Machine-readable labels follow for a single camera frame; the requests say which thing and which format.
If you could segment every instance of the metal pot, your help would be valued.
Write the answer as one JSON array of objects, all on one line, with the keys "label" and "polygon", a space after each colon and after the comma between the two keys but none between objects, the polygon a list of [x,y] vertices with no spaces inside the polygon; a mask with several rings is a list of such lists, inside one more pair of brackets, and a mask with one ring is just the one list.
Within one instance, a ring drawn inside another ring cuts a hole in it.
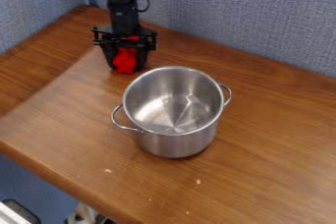
[{"label": "metal pot", "polygon": [[[227,98],[220,87],[227,90]],[[113,110],[112,122],[135,132],[137,144],[151,153],[169,158],[187,157],[211,144],[229,100],[229,87],[205,73],[187,67],[164,67],[147,72],[129,84],[124,103]],[[116,121],[121,108],[136,128]]]}]

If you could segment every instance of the wooden table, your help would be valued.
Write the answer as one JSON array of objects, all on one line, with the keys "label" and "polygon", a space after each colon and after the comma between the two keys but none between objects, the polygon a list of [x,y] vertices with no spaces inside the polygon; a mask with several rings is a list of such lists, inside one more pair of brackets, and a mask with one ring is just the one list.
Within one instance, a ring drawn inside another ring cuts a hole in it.
[{"label": "wooden table", "polygon": [[151,26],[147,70],[185,65],[233,98],[200,155],[159,158],[111,123],[128,83],[80,7],[0,60],[0,150],[119,223],[336,223],[336,81]]}]

